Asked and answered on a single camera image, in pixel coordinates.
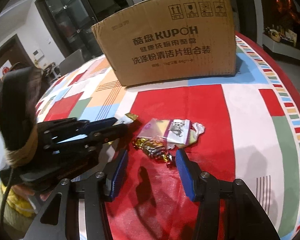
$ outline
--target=umbrella symbol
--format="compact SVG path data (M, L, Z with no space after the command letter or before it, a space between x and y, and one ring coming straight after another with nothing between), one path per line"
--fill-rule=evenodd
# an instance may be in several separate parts
M216 8L219 9L219 12L221 12L221 9L223 9L223 7L221 5L218 5Z

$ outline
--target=yellow clothing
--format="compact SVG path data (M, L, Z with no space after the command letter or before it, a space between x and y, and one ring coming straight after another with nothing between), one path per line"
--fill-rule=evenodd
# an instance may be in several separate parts
M2 190L3 194L6 191L6 188L7 187L5 187L3 184L1 184L1 190ZM31 204L29 203L29 201L16 195L12 189L10 190L10 192L8 194L7 204L12 209L19 212L21 215L24 215L27 218L32 217L32 215L34 214L34 210L31 206Z

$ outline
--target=crumpled foil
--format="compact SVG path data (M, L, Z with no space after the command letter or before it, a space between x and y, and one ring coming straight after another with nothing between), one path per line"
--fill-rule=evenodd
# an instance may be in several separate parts
M141 149L151 159L163 160L168 168L173 165L172 155L160 141L138 137L132 141L132 145L137 150Z

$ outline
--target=candy wrapper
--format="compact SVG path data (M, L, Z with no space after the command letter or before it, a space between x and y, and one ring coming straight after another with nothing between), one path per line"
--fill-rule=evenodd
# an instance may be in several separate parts
M204 126L193 123L192 130L189 120L157 120L151 119L140 131L138 138L146 138L162 141L167 149L173 149L175 145L184 148L198 140L198 136L204 132Z
M124 124L130 124L133 123L139 116L136 114L132 114L132 113L126 113L123 117L121 117L118 121L116 121L113 125L117 125L120 123L124 123Z
M163 160L168 168L173 165L172 155L167 151L162 142L146 138L136 138L132 144L135 149L141 149L151 159Z

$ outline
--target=chair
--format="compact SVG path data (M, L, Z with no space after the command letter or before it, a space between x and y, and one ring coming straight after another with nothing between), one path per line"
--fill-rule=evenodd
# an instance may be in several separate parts
M61 76L68 74L69 72L79 68L85 63L82 55L82 49L76 50L69 57L66 57L59 65Z

